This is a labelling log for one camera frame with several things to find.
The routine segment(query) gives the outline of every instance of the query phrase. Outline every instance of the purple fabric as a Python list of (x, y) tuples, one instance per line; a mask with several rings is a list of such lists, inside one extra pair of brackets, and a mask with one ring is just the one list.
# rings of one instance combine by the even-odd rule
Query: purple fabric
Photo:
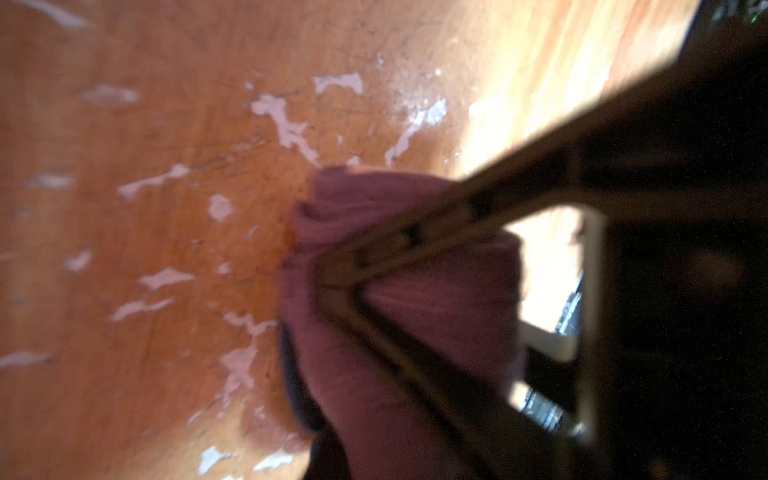
[[(418, 174), (319, 172), (296, 208), (296, 244), (283, 265), (280, 315), (299, 368), (346, 450), (353, 478), (448, 478), (452, 455), (433, 419), (354, 342), (315, 310), (319, 256), (351, 233), (413, 207), (451, 182)], [(371, 283), (367, 301), (459, 368), (507, 389), (519, 372), (520, 243), (500, 234)]]

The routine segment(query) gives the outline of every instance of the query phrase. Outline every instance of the maroon cloth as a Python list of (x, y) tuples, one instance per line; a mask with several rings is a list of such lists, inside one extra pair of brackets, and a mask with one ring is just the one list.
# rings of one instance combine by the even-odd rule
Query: maroon cloth
[[(296, 208), (296, 244), (283, 265), (280, 315), (293, 336), (300, 372), (344, 445), (353, 478), (449, 478), (456, 471), (429, 414), (318, 314), (311, 294), (316, 261), (351, 233), (450, 185), (425, 175), (348, 174), (337, 167), (320, 171), (312, 197)], [(365, 297), (459, 368), (508, 390), (521, 352), (519, 248), (516, 237), (499, 234), (377, 280)]]

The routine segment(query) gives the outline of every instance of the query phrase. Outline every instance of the worn wooden floor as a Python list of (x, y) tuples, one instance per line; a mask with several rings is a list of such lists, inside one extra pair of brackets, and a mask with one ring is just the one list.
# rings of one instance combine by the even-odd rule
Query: worn wooden floor
[[(307, 149), (385, 167), (412, 134), (395, 169), (463, 177), (672, 58), (695, 4), (2, 3), (0, 478), (192, 479), (211, 446), (232, 457), (203, 478), (297, 478), (275, 329), (232, 323), (275, 317)], [(362, 94), (316, 93), (352, 73)], [(263, 94), (306, 156), (253, 113)], [(515, 227), (526, 319), (554, 325), (577, 225)], [(253, 470), (278, 451), (293, 462)]]

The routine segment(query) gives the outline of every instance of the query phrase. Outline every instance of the black object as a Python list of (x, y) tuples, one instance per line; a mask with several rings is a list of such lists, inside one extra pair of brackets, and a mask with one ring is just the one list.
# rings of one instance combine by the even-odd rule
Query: black object
[[(768, 477), (766, 53), (762, 22), (694, 42), (675, 65), (328, 253), (318, 307), (487, 478)], [(539, 428), (360, 295), (554, 204), (586, 210), (578, 354), (550, 365), (572, 372), (550, 386), (573, 395), (578, 437)]]

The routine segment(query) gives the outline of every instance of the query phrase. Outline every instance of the wooden floor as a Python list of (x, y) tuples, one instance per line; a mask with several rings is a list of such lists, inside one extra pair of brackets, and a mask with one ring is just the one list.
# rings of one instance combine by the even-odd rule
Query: wooden floor
[[(673, 58), (695, 6), (2, 3), (0, 478), (192, 479), (211, 446), (232, 456), (202, 478), (298, 478), (275, 329), (244, 317), (275, 318), (312, 151), (464, 177)], [(341, 74), (362, 93), (316, 92)], [(545, 328), (577, 228), (570, 210), (513, 227)], [(253, 470), (278, 451), (293, 462)]]

